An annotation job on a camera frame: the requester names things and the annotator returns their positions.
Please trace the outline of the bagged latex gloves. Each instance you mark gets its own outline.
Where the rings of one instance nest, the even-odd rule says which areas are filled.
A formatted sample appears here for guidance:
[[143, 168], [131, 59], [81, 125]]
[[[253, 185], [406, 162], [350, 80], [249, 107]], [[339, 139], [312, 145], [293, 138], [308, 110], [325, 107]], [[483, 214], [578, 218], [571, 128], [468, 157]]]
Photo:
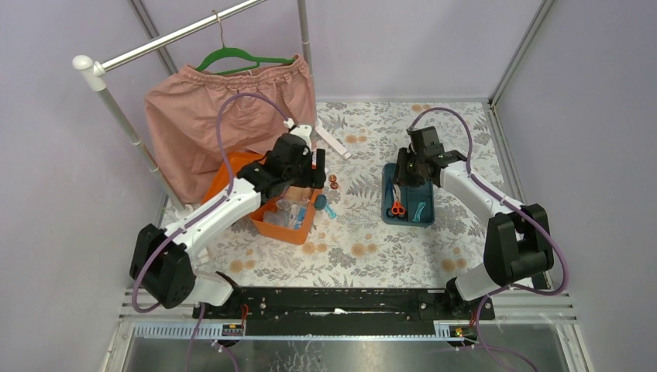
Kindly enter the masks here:
[[307, 206], [312, 200], [313, 192], [312, 188], [290, 186], [285, 192], [283, 200], [294, 205]]

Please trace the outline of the floral table mat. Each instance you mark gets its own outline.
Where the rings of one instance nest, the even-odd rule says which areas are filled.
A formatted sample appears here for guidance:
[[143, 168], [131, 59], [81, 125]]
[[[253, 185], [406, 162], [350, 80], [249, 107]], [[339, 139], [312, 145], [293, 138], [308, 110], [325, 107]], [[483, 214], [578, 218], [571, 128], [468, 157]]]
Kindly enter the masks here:
[[485, 107], [479, 102], [321, 102], [322, 125], [351, 153], [328, 150], [326, 186], [335, 212], [315, 215], [301, 245], [262, 236], [240, 219], [210, 242], [199, 269], [228, 274], [242, 286], [439, 288], [480, 264], [485, 225], [456, 197], [434, 190], [428, 227], [392, 226], [382, 219], [383, 168], [406, 146], [410, 124], [434, 126], [449, 150], [473, 151], [473, 168], [504, 185]]

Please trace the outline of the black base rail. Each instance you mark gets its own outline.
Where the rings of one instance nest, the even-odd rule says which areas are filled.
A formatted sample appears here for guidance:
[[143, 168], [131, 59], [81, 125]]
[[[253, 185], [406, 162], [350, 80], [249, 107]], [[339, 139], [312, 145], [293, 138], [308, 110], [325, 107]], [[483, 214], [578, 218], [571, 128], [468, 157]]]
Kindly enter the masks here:
[[495, 318], [490, 299], [463, 301], [453, 288], [243, 287], [192, 315], [235, 319], [247, 336], [430, 336], [436, 322]]

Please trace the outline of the alcohol wipes bag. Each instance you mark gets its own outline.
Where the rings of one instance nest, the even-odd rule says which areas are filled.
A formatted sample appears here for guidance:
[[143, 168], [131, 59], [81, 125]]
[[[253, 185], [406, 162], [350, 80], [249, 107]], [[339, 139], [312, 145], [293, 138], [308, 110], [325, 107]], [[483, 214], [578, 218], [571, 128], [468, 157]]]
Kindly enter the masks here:
[[303, 205], [292, 204], [286, 208], [280, 209], [279, 213], [283, 217], [283, 227], [287, 229], [299, 230], [305, 220], [307, 207]]

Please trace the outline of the small orange scissors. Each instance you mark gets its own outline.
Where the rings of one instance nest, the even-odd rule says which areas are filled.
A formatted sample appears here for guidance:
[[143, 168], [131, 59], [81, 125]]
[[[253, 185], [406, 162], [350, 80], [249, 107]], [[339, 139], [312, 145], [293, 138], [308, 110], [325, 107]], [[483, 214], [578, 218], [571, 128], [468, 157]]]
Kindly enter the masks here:
[[390, 208], [390, 213], [397, 218], [406, 216], [406, 208], [401, 203], [401, 190], [398, 185], [394, 185], [394, 204]]

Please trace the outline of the teal divided tray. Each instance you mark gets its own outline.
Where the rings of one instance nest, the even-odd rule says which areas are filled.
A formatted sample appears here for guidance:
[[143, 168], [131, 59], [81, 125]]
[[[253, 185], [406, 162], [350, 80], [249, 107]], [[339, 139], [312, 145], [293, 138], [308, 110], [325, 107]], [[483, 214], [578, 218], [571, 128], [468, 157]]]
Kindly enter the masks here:
[[[388, 163], [383, 167], [382, 173], [382, 201], [381, 201], [381, 218], [383, 222], [389, 225], [412, 226], [412, 227], [429, 227], [435, 221], [435, 203], [434, 203], [434, 186], [427, 182], [420, 187], [400, 186], [401, 202], [407, 210], [407, 218], [400, 220], [387, 217], [387, 198], [385, 196], [385, 187], [388, 177], [394, 176], [396, 164]], [[419, 202], [426, 202], [425, 209], [422, 213], [420, 222], [412, 222], [416, 206]]]

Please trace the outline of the pink fabric shorts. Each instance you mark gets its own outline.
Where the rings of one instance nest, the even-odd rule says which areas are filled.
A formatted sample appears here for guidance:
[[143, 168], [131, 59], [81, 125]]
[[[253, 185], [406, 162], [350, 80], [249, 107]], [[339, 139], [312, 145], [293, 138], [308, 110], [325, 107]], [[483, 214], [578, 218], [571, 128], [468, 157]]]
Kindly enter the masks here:
[[146, 93], [154, 156], [183, 203], [203, 199], [222, 151], [263, 154], [286, 132], [284, 118], [315, 122], [310, 68], [301, 55], [293, 58], [228, 75], [187, 65]]

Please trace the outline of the white rectangular box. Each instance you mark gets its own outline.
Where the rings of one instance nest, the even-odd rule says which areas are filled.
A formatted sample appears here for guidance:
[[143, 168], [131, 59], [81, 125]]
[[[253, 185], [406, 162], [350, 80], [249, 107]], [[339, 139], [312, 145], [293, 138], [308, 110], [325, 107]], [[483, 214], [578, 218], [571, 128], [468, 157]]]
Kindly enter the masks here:
[[315, 122], [315, 132], [333, 149], [343, 160], [348, 160], [352, 154], [324, 127], [322, 120]]

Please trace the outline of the green clothes hanger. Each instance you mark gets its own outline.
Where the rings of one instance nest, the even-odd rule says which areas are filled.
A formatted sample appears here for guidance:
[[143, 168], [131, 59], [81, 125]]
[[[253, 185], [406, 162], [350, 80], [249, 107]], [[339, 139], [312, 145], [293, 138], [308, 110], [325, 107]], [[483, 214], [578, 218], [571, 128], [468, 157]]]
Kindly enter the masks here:
[[222, 26], [222, 21], [221, 17], [219, 16], [218, 12], [215, 10], [212, 11], [214, 14], [217, 23], [219, 24], [220, 27], [220, 40], [222, 43], [222, 47], [218, 50], [215, 50], [211, 52], [202, 62], [200, 65], [198, 65], [195, 70], [198, 72], [205, 71], [208, 67], [213, 65], [215, 62], [218, 62], [220, 60], [224, 59], [229, 59], [229, 58], [237, 58], [240, 60], [244, 60], [247, 62], [253, 62], [253, 66], [249, 67], [241, 67], [233, 70], [227, 70], [227, 71], [220, 71], [216, 72], [217, 75], [227, 75], [227, 74], [234, 74], [238, 72], [243, 72], [243, 71], [248, 71], [252, 70], [255, 68], [258, 68], [261, 66], [261, 64], [281, 64], [281, 65], [290, 65], [294, 63], [296, 60], [294, 58], [279, 58], [279, 57], [258, 57], [258, 56], [253, 56], [252, 54], [248, 53], [245, 50], [235, 48], [235, 47], [227, 47], [225, 45], [225, 40], [224, 40], [224, 30]]

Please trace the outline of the gauze pad packet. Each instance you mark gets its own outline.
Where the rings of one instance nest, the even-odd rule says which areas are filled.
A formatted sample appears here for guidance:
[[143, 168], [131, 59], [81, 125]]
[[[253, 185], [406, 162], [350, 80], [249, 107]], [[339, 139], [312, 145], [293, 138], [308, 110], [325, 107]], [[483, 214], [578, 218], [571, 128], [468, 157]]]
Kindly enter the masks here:
[[263, 223], [273, 226], [285, 226], [286, 213], [266, 211], [263, 214]]

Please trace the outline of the silver clothes rack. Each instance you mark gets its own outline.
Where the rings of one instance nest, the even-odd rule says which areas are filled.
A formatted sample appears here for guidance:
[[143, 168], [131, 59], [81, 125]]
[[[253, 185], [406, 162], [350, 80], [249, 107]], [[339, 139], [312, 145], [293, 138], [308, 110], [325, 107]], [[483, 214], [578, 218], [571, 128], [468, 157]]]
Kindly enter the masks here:
[[[228, 16], [235, 15], [243, 10], [252, 7], [253, 7], [253, 2], [246, 1], [238, 5], [235, 5], [230, 9], [221, 11], [218, 14], [221, 17], [221, 20], [224, 20]], [[170, 182], [166, 179], [163, 172], [161, 171], [160, 166], [157, 163], [157, 160], [154, 156], [153, 149], [149, 150], [147, 146], [143, 143], [143, 141], [139, 138], [138, 133], [135, 131], [135, 129], [127, 119], [124, 112], [120, 109], [118, 103], [112, 97], [112, 94], [109, 92], [106, 83], [103, 81], [103, 76], [107, 72], [112, 71], [117, 67], [127, 64], [128, 62], [133, 61], [139, 57], [145, 56], [150, 52], [159, 50], [165, 47], [167, 44], [170, 44], [174, 41], [189, 36], [192, 33], [204, 29], [214, 23], [217, 23], [216, 18], [214, 15], [211, 15], [207, 19], [196, 22], [195, 24], [174, 31], [165, 36], [155, 38], [143, 46], [137, 47], [134, 50], [123, 53], [110, 60], [104, 62], [98, 62], [92, 60], [90, 57], [87, 57], [85, 55], [78, 55], [73, 59], [72, 62], [73, 67], [81, 73], [81, 75], [86, 80], [90, 88], [99, 95], [99, 97], [104, 102], [104, 104], [106, 105], [110, 113], [113, 115], [117, 123], [122, 127], [122, 129], [128, 136], [131, 144], [135, 146], [146, 158], [151, 173], [160, 181], [172, 205], [176, 209], [185, 212], [191, 210], [192, 206], [198, 203], [185, 204], [176, 195]], [[303, 57], [303, 59], [307, 62], [309, 66], [307, 54], [299, 53], [299, 55]], [[261, 64], [260, 67], [269, 67], [269, 66], [278, 66], [278, 65], [281, 64]]]

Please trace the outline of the black handled scissors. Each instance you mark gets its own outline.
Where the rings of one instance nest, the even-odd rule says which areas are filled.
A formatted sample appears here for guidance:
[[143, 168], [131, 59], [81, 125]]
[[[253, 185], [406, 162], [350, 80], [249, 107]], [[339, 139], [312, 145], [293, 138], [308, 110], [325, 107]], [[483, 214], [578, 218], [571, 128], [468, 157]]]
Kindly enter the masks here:
[[387, 182], [387, 193], [391, 197], [391, 204], [387, 210], [388, 218], [396, 218], [405, 220], [407, 218], [407, 210], [401, 202], [401, 190], [392, 180]]

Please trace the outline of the orange plastic medicine box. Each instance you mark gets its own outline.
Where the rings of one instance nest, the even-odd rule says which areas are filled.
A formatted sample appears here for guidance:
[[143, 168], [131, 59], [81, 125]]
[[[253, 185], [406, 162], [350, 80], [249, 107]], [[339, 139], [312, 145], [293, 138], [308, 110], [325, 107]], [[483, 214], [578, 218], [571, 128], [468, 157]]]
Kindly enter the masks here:
[[[247, 164], [252, 163], [261, 158], [259, 154], [256, 153], [247, 153], [247, 152], [233, 152], [228, 155], [229, 163], [232, 166], [234, 171], [241, 170]], [[204, 204], [217, 195], [221, 190], [223, 190], [229, 182], [228, 171], [225, 165], [222, 165], [218, 172], [212, 179], [208, 191], [205, 193], [205, 196], [201, 200], [201, 203]], [[295, 245], [302, 245], [306, 242], [308, 235], [313, 227], [316, 209], [314, 203], [316, 198], [319, 195], [323, 194], [322, 189], [313, 189], [312, 200], [309, 202], [307, 207], [307, 214], [305, 216], [304, 223], [299, 230], [287, 229], [283, 226], [273, 226], [266, 223], [263, 223], [263, 214], [266, 211], [279, 212], [280, 209], [283, 209], [282, 202], [278, 203], [279, 200], [283, 200], [283, 197], [277, 197], [271, 201], [268, 201], [264, 206], [257, 209], [255, 212], [249, 214], [250, 221], [254, 224], [259, 234], [265, 237], [272, 239], [280, 240], [285, 243], [292, 243]]]

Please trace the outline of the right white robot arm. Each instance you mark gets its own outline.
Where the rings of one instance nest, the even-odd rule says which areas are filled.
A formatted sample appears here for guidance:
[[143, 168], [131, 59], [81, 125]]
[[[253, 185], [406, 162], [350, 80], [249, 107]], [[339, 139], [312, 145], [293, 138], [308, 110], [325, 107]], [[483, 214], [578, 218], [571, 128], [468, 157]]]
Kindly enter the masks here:
[[398, 151], [394, 181], [409, 187], [431, 182], [459, 199], [486, 227], [483, 262], [446, 285], [448, 315], [464, 319], [475, 309], [475, 300], [553, 268], [553, 248], [543, 235], [548, 229], [543, 207], [507, 198], [479, 178], [465, 155], [444, 149], [436, 129], [412, 130], [409, 136], [409, 146]]

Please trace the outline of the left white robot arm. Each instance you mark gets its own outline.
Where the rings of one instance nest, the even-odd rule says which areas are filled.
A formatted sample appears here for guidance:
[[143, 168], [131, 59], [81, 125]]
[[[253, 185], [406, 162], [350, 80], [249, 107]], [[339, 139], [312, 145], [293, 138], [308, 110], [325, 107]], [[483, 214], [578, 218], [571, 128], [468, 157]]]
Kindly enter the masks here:
[[196, 271], [194, 263], [212, 239], [289, 187], [323, 188], [325, 151], [311, 150], [312, 132], [310, 125], [292, 125], [263, 160], [231, 174], [228, 185], [192, 213], [163, 229], [142, 228], [129, 268], [133, 289], [146, 290], [166, 309], [188, 300], [209, 304], [224, 319], [236, 315], [237, 284], [224, 274]]

